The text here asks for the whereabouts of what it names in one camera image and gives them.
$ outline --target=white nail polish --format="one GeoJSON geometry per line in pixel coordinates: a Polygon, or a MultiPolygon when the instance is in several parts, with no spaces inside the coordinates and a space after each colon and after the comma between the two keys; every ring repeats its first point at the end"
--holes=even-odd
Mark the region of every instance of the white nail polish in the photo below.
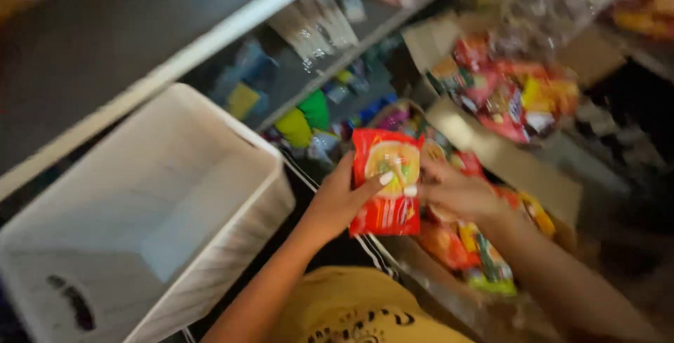
{"type": "Polygon", "coordinates": [[[386,185],[393,180],[393,172],[386,172],[382,177],[379,177],[379,182],[382,185],[386,185]]]}
{"type": "Polygon", "coordinates": [[[411,185],[407,186],[405,189],[402,190],[402,194],[405,194],[408,197],[416,197],[417,196],[417,185],[411,184],[411,185]]]}

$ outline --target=hand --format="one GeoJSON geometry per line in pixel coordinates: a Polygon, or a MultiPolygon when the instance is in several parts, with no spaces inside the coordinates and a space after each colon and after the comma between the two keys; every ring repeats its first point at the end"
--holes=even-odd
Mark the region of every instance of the hand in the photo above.
{"type": "Polygon", "coordinates": [[[478,226],[512,214],[506,202],[482,178],[466,177],[448,162],[433,160],[426,152],[421,154],[421,169],[432,183],[408,186],[405,194],[409,197],[446,207],[478,226]]]}
{"type": "Polygon", "coordinates": [[[346,154],[325,180],[300,219],[296,231],[326,244],[339,236],[361,206],[393,180],[393,172],[369,179],[360,188],[351,190],[353,151],[346,154]]]}

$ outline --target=yellow shirt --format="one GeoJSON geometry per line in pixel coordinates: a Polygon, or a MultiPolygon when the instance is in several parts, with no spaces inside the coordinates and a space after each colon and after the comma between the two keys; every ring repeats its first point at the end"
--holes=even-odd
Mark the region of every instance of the yellow shirt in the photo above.
{"type": "Polygon", "coordinates": [[[390,277],[354,267],[324,267],[305,276],[270,341],[472,342],[426,315],[415,297],[390,277]]]}

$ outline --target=graphic print on shirt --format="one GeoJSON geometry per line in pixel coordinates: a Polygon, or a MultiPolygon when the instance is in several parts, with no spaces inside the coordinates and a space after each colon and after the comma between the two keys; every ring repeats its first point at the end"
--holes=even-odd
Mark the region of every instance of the graphic print on shirt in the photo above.
{"type": "Polygon", "coordinates": [[[405,328],[413,325],[415,318],[397,308],[370,310],[365,313],[346,313],[339,319],[338,326],[325,325],[321,330],[313,332],[307,343],[385,343],[387,330],[405,328]]]}

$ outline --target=white plastic bin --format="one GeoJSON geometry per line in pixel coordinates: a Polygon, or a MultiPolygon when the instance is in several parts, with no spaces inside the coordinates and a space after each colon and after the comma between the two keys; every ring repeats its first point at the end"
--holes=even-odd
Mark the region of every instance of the white plastic bin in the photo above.
{"type": "Polygon", "coordinates": [[[0,232],[36,342],[157,342],[207,314],[295,206],[281,154],[187,85],[128,118],[0,232]]]}

